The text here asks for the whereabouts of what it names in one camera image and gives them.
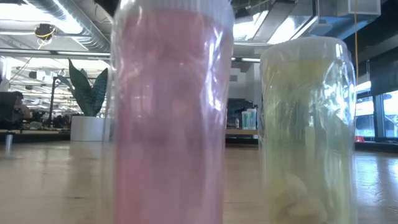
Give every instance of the green leaf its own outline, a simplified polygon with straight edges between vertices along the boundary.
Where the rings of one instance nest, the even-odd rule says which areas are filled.
[[[96,116],[96,114],[94,114],[92,110],[90,104],[91,99],[88,93],[82,92],[79,89],[75,89],[74,97],[81,111],[85,114],[85,116]]]
[[[70,82],[68,81],[67,78],[63,77],[63,76],[58,76],[58,79],[61,81],[61,83],[67,85],[70,89],[70,92],[72,93],[73,96],[75,96],[75,91],[73,90],[72,85],[70,84]]]
[[[72,81],[73,86],[76,89],[80,89],[81,91],[91,91],[90,83],[87,80],[87,77],[82,74],[77,68],[75,68],[72,64],[72,61],[69,60],[69,76],[70,81]]]
[[[87,72],[84,69],[80,69],[80,72],[86,77],[88,78]]]
[[[108,69],[106,68],[98,75],[95,83],[93,85],[93,89],[91,91],[91,95],[93,97],[93,112],[98,114],[101,111],[102,104],[105,100],[106,95],[106,84],[108,82]]]

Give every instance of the wooden table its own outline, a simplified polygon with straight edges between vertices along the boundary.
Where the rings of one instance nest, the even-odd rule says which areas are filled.
[[[257,135],[258,130],[227,129],[226,134]]]
[[[224,224],[268,223],[255,149],[226,150]],[[0,159],[1,224],[95,223],[101,143],[15,144],[14,152]],[[397,155],[357,152],[355,161],[358,224],[398,223]]]

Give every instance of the yellow liquid container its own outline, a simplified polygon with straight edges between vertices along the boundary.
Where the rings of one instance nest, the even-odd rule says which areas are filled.
[[[308,37],[262,56],[271,224],[355,224],[354,70],[344,42]]]

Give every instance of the plastic container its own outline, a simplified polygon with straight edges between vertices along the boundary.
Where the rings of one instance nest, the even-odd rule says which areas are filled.
[[[344,42],[309,37],[262,56],[271,224],[354,224],[354,70]]]
[[[229,1],[123,0],[114,20],[110,222],[222,224]]]
[[[256,130],[257,129],[257,109],[248,109],[248,113],[250,113],[250,123],[249,129]]]
[[[242,129],[247,130],[249,129],[250,124],[250,113],[247,111],[242,112]]]

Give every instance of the pink liquid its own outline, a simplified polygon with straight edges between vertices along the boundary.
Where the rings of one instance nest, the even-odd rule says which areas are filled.
[[[222,224],[232,33],[162,10],[120,35],[116,223]]]

